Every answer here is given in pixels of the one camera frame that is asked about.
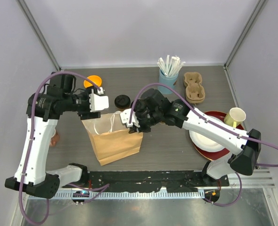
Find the brown paper bag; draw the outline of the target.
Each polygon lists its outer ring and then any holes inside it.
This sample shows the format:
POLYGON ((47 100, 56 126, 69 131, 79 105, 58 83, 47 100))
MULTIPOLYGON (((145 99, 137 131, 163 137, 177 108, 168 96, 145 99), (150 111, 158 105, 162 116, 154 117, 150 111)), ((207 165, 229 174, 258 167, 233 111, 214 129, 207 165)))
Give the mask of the brown paper bag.
POLYGON ((94 154, 101 166, 126 158, 140 151, 143 133, 129 133, 122 124, 120 111, 83 120, 94 154))

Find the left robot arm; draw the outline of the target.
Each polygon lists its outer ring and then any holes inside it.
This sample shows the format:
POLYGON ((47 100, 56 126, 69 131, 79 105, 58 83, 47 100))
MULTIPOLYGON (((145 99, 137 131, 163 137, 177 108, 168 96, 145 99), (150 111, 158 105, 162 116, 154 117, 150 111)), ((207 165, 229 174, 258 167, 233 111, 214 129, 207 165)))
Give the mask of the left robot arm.
POLYGON ((55 128, 64 112, 76 112, 80 119, 100 118, 109 107, 104 89, 92 86, 76 94, 73 72, 56 72, 47 77, 28 99, 27 134, 21 161, 14 176, 5 180, 5 187, 39 198, 52 198, 60 187, 74 183, 83 188, 88 184, 88 168, 70 163, 65 168, 46 171, 46 160, 55 128))

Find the black coffee cup lid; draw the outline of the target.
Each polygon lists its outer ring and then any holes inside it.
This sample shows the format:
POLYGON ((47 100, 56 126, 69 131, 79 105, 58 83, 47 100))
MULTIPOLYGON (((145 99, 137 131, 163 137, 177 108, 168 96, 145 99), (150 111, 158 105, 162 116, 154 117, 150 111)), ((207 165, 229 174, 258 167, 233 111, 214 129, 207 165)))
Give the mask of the black coffee cup lid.
POLYGON ((128 107, 131 104, 131 100, 127 95, 118 95, 114 99, 114 104, 117 108, 123 108, 123 107, 128 107))

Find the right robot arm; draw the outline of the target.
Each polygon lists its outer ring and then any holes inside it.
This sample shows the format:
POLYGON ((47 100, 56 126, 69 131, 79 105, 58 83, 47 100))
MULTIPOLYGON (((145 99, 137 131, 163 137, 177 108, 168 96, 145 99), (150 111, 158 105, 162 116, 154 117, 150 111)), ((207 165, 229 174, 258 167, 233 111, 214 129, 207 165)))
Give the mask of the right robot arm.
POLYGON ((205 164, 201 180, 206 186, 212 186, 229 173, 253 174, 261 151, 261 133, 256 129, 247 132, 233 128, 214 120, 181 98, 169 101, 156 89, 145 91, 122 115, 130 133, 150 132, 152 126, 163 122, 201 134, 228 149, 228 155, 205 164))

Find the cardboard cup carrier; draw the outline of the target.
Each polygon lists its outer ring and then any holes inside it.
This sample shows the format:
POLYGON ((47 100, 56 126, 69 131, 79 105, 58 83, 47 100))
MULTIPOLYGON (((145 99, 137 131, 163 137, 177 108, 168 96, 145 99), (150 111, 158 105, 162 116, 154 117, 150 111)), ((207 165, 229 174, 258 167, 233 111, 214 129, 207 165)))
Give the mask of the cardboard cup carrier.
POLYGON ((198 72, 184 73, 183 83, 186 100, 191 104, 199 104, 205 100, 205 90, 202 86, 202 76, 198 72))

